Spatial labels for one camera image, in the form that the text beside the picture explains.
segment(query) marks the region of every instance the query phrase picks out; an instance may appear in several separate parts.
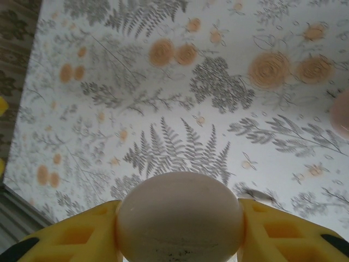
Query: fern leaf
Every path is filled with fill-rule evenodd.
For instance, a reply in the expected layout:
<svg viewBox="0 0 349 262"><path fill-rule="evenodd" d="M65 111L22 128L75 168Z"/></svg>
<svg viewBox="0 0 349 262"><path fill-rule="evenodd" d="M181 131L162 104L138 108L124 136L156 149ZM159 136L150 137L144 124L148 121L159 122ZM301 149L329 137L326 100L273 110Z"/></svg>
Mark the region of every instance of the fern leaf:
<svg viewBox="0 0 349 262"><path fill-rule="evenodd" d="M203 152L202 162L210 164L216 157L217 136L215 126L212 125L212 133Z"/></svg>
<svg viewBox="0 0 349 262"><path fill-rule="evenodd" d="M182 122L185 126L187 141L184 155L189 160L200 159L203 151L202 143L198 141L200 139L200 136L194 131L191 126L188 125L188 123L184 119L182 119Z"/></svg>
<svg viewBox="0 0 349 262"><path fill-rule="evenodd" d="M140 35L140 33L145 28L146 24L151 23L152 17L154 16L155 12L156 12L156 10L153 6L150 6L148 8L147 12L143 15L142 22L138 26L138 29L137 29L136 34L135 34L135 38L137 38Z"/></svg>
<svg viewBox="0 0 349 262"><path fill-rule="evenodd" d="M141 19L142 15L143 15L144 9L142 7L139 7L137 9L137 11L135 12L134 16L131 19L131 23L128 26L128 30L127 30L127 35L130 35L132 30L134 29L135 25L139 22L139 20Z"/></svg>
<svg viewBox="0 0 349 262"><path fill-rule="evenodd" d="M159 134L155 131L151 124L151 137L152 137L152 151L154 155L159 156L165 153L164 143L162 142Z"/></svg>
<svg viewBox="0 0 349 262"><path fill-rule="evenodd" d="M148 166L147 166L147 171L146 171L146 178L149 178L149 175L153 171L154 167L158 165L158 159L156 156L149 156L148 157Z"/></svg>
<svg viewBox="0 0 349 262"><path fill-rule="evenodd" d="M178 156L182 153L181 149L183 141L178 139L179 135L165 122L165 118L161 118L161 128L166 144L166 152L171 156Z"/></svg>
<svg viewBox="0 0 349 262"><path fill-rule="evenodd" d="M227 171L227 159L228 159L228 152L230 148L230 142L223 148L222 152L218 155L218 157L215 159L213 166L217 169L223 183L225 185L228 184L228 180L231 176L231 174Z"/></svg>

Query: gray leaf print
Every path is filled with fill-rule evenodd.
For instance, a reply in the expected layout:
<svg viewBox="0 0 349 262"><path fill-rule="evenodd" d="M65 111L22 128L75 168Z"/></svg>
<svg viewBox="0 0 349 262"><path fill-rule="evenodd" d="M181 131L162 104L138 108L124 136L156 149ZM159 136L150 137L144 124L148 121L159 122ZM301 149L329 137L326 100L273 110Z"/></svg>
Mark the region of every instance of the gray leaf print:
<svg viewBox="0 0 349 262"><path fill-rule="evenodd" d="M21 122L26 122L28 124L34 124L36 122L36 117L33 115L33 110L31 108L20 106L18 113Z"/></svg>
<svg viewBox="0 0 349 262"><path fill-rule="evenodd" d="M326 148L348 156L340 149L348 143L331 130L323 130L311 123L308 123L308 127L299 127L287 117L278 116L279 118L273 117L273 121L266 121L270 129L261 129L255 120L243 118L238 123L230 124L228 131L236 135L245 135L253 144L263 145L272 142L277 151L294 153L296 157L315 156L317 148Z"/></svg>
<svg viewBox="0 0 349 262"><path fill-rule="evenodd" d="M338 2L339 4L346 5L346 6L349 5L349 0L310 0L308 5L311 7L315 7L315 6L321 7L323 5L327 5L330 2L332 3Z"/></svg>
<svg viewBox="0 0 349 262"><path fill-rule="evenodd" d="M56 22L53 20L41 19L37 24L37 33L41 35L47 35L51 29L56 27Z"/></svg>
<svg viewBox="0 0 349 262"><path fill-rule="evenodd" d="M110 195L117 200L122 200L127 196L130 191L136 187L139 183L141 183L142 180L139 176L132 174L131 177L129 176L124 176L121 179L116 178L115 179L115 186L112 186L110 188Z"/></svg>
<svg viewBox="0 0 349 262"><path fill-rule="evenodd" d="M263 10L258 10L255 14L258 18L257 22L267 26L269 23L275 25L276 20L282 21L284 16L289 16L290 9L297 7L301 0L260 0L258 3L263 7Z"/></svg>
<svg viewBox="0 0 349 262"><path fill-rule="evenodd" d="M73 19L86 15L90 26L102 22L108 10L110 10L108 0L64 0L64 12L70 14Z"/></svg>
<svg viewBox="0 0 349 262"><path fill-rule="evenodd" d="M212 106L218 108L221 114L235 112L238 103L243 109L248 109L255 96L254 90L247 89L239 75L230 76L227 69L222 57L205 57L204 62L192 71L194 78L190 83L190 91L195 94L197 102L212 97Z"/></svg>
<svg viewBox="0 0 349 262"><path fill-rule="evenodd" d="M127 35L136 31L135 38L146 31L146 37L149 37L166 18L170 17L174 22L179 8L185 13L187 5L186 0L128 0L127 4L119 0L118 10L113 9L113 14L109 15L105 25L118 32L122 31L123 34L127 30Z"/></svg>
<svg viewBox="0 0 349 262"><path fill-rule="evenodd" d="M70 196L68 196L67 194L63 194L57 191L56 198L59 206L65 207L65 211L67 212L68 217L80 214L81 212L86 210L86 208L81 206L77 201L72 201Z"/></svg>
<svg viewBox="0 0 349 262"><path fill-rule="evenodd" d="M294 211L303 218L316 214L326 215L330 207L335 208L338 212L349 212L349 199L345 190L340 192L324 187L322 190L322 195L327 197L327 202L318 202L314 193L311 192L299 193L298 196L291 199Z"/></svg>
<svg viewBox="0 0 349 262"><path fill-rule="evenodd" d="M160 175L170 171L192 171L220 178L227 185L230 176L234 175L227 171L230 143L221 152L217 152L214 125L210 139L204 146L200 135L183 119L182 122L186 130L186 141L178 139L178 134L162 117L162 135L151 124L150 141L142 132L141 145L135 142L123 159L138 168L140 175L145 170L146 178L152 173Z"/></svg>

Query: eggshell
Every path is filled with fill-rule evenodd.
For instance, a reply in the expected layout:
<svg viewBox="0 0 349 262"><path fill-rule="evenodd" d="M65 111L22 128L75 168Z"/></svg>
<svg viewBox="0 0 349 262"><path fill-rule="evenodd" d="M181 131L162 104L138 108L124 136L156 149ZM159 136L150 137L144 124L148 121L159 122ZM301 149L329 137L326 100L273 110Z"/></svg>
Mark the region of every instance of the eggshell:
<svg viewBox="0 0 349 262"><path fill-rule="evenodd" d="M117 210L118 246L130 262L224 262L243 242L243 211L221 182L193 172L145 180Z"/></svg>

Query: botanical print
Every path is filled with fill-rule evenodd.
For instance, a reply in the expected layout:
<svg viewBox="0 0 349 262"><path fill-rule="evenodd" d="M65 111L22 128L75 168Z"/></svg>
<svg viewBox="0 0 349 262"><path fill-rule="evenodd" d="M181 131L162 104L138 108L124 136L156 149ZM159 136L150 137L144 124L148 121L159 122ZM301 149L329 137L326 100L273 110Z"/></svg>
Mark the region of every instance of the botanical print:
<svg viewBox="0 0 349 262"><path fill-rule="evenodd" d="M298 184L302 184L301 182L310 177L317 177L323 175L325 172L329 173L327 168L322 166L322 163L313 164L313 165L304 165L307 168L307 171L303 174L293 174L292 180L297 181Z"/></svg>
<svg viewBox="0 0 349 262"><path fill-rule="evenodd" d="M262 53L250 65L250 80L261 89L273 90L285 82L289 67L289 61L282 53Z"/></svg>
<svg viewBox="0 0 349 262"><path fill-rule="evenodd" d="M149 37L157 25L166 18L171 18L174 22L179 9L186 12L188 2L186 0L164 0L144 1L144 0L124 0L119 1L118 10L113 9L112 15L106 21L106 26L115 28L118 32L130 35L135 32L135 38L145 31Z"/></svg>
<svg viewBox="0 0 349 262"><path fill-rule="evenodd" d="M202 64L197 64L192 71L190 91L195 94L198 103L207 97L212 98L212 107L218 108L221 114L235 112L238 103L243 109L252 104L255 92L245 87L240 75L231 76L228 65L222 57L206 57Z"/></svg>
<svg viewBox="0 0 349 262"><path fill-rule="evenodd" d="M332 63L324 56L309 57L301 61L297 68L299 79L309 85L328 80L332 73Z"/></svg>
<svg viewBox="0 0 349 262"><path fill-rule="evenodd" d="M322 7L328 5L329 3L349 6L348 0L309 0L308 5L311 7Z"/></svg>
<svg viewBox="0 0 349 262"><path fill-rule="evenodd" d="M299 193L291 199L293 210L303 218L315 215L324 216L333 211L338 215L349 212L349 200L346 190L333 190L330 187L323 187L322 195L326 198L324 202L317 200L316 195L312 192ZM347 225L347 219L340 219L339 221Z"/></svg>
<svg viewBox="0 0 349 262"><path fill-rule="evenodd" d="M228 33L229 30L220 28L220 20L218 19L216 23L213 24L213 28L209 31L209 40L215 47L218 45L226 46L223 38L224 34Z"/></svg>
<svg viewBox="0 0 349 262"><path fill-rule="evenodd" d="M230 176L234 175L227 171L230 143L221 152L217 151L216 129L212 125L212 133L204 146L194 128L183 119L182 122L186 141L179 139L176 131L162 117L162 136L151 124L151 139L147 140L145 132L142 132L140 146L134 143L124 160L138 168L140 175L145 172L146 178L151 174L160 175L170 171L192 171L217 178L227 185Z"/></svg>
<svg viewBox="0 0 349 262"><path fill-rule="evenodd" d="M169 39L156 41L149 51L149 61L156 67L163 67L173 59L175 49Z"/></svg>
<svg viewBox="0 0 349 262"><path fill-rule="evenodd" d="M244 169L250 169L252 168L253 170L257 170L256 167L254 166L255 164L258 164L256 161L251 161L250 157L248 156L248 154L246 154L245 152L243 152L246 160L241 162L241 166Z"/></svg>
<svg viewBox="0 0 349 262"><path fill-rule="evenodd" d="M109 0L102 1L83 1L83 0L64 0L64 12L70 14L72 19L86 16L89 25L96 22L102 22L110 10Z"/></svg>
<svg viewBox="0 0 349 262"><path fill-rule="evenodd" d="M257 16L257 22L268 26L270 23L275 25L279 20L282 21L284 16L290 16L291 11L297 5L301 3L301 0L260 0L259 5L262 7L262 11L257 11L255 15Z"/></svg>
<svg viewBox="0 0 349 262"><path fill-rule="evenodd" d="M6 43L31 39L0 16ZM346 1L48 0L36 27L30 58L0 49L0 92L22 97L4 182L49 219L194 171L348 238L349 145L328 118Z"/></svg>
<svg viewBox="0 0 349 262"><path fill-rule="evenodd" d="M233 1L233 0L228 0L227 3L234 3L233 4L233 8L229 8L228 11L230 11L230 15L233 15L233 14L237 14L237 15L245 15L243 12L242 12L242 9L244 7L243 5L243 1L242 0L236 0L236 1Z"/></svg>
<svg viewBox="0 0 349 262"><path fill-rule="evenodd" d="M177 48L174 58L178 64L188 66L194 62L196 56L196 47L192 44L185 44Z"/></svg>
<svg viewBox="0 0 349 262"><path fill-rule="evenodd" d="M28 24L18 18L17 13L12 10L0 11L0 35L5 40L24 40L26 35L34 37L32 32L28 32Z"/></svg>
<svg viewBox="0 0 349 262"><path fill-rule="evenodd" d="M276 150L281 153L294 153L296 157L315 156L316 151L329 150L348 156L342 148L348 142L337 136L332 130L308 123L300 127L289 118L278 115L272 121L266 121L269 129L260 128L260 124L253 119L243 118L238 123L230 124L229 132L244 135L253 144L267 144L272 142Z"/></svg>

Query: gray fern print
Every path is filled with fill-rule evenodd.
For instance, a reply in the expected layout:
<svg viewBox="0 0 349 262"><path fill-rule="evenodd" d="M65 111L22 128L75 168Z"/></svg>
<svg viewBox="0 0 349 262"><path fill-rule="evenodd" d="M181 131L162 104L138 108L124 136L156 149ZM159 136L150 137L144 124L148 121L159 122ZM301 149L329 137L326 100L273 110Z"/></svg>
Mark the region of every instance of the gray fern print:
<svg viewBox="0 0 349 262"><path fill-rule="evenodd" d="M174 22L179 9L185 13L187 0L119 0L118 10L113 9L106 21L106 26L135 38L146 31L149 37L157 25L168 17Z"/></svg>
<svg viewBox="0 0 349 262"><path fill-rule="evenodd" d="M192 171L221 179L225 185L234 175L227 171L227 158L230 149L228 142L222 151L217 152L215 126L209 140L204 145L200 135L182 119L186 130L186 140L179 138L178 133L161 118L161 133L151 124L151 138L141 133L140 143L129 148L124 160L138 168L140 175L148 178L151 174L160 175L170 171Z"/></svg>
<svg viewBox="0 0 349 262"><path fill-rule="evenodd" d="M117 200L122 200L126 197L131 190L142 182L141 178L135 174L132 174L131 177L124 176L121 178L115 179L115 186L110 188L110 195Z"/></svg>
<svg viewBox="0 0 349 262"><path fill-rule="evenodd" d="M291 199L293 210L303 218L310 216L326 215L329 211L336 213L349 213L349 196L346 190L332 190L331 188L322 188L322 195L327 201L318 201L312 192L302 192Z"/></svg>
<svg viewBox="0 0 349 262"><path fill-rule="evenodd" d="M235 112L238 104L243 109L251 107L255 92L247 89L240 75L231 76L227 72L228 64L222 57L206 57L192 71L190 91L195 94L198 103L212 97L212 107L221 114Z"/></svg>
<svg viewBox="0 0 349 262"><path fill-rule="evenodd" d="M86 16L90 26L96 22L102 22L108 11L110 10L110 3L108 0L65 0L64 12L70 14L72 19Z"/></svg>
<svg viewBox="0 0 349 262"><path fill-rule="evenodd" d="M282 153L294 153L296 157L315 156L316 150L326 148L336 153L348 156L342 152L342 147L348 142L337 136L331 130L308 123L299 127L285 116L278 115L272 121L266 121L269 129L260 128L256 120L243 118L238 123L230 124L229 132L237 136L245 135L252 144L264 145L272 142L276 150Z"/></svg>

